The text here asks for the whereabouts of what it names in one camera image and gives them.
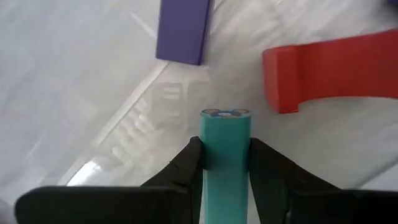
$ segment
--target teal rectangular block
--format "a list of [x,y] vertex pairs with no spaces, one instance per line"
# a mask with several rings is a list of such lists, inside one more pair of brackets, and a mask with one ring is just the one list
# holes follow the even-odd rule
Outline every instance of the teal rectangular block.
[[250,130],[248,110],[201,113],[206,224],[247,223]]

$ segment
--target red object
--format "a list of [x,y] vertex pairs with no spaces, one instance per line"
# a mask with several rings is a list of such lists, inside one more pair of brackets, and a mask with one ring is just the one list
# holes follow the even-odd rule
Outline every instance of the red object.
[[278,113],[336,96],[398,98],[398,30],[263,52],[266,98]]

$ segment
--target teal cylinder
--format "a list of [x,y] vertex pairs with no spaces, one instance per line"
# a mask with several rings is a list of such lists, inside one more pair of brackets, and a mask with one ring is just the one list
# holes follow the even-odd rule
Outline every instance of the teal cylinder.
[[205,148],[205,224],[246,224],[251,114],[248,110],[201,112]]

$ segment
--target purple rectangular block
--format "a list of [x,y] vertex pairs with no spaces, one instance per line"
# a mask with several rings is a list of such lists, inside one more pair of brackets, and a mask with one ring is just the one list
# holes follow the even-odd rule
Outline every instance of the purple rectangular block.
[[162,0],[156,58],[201,65],[211,0]]

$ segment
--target red l-shaped block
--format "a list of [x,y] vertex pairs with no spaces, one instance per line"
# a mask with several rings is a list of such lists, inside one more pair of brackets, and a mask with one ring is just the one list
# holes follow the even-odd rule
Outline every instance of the red l-shaped block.
[[266,98],[278,113],[336,96],[398,98],[398,30],[263,52]]

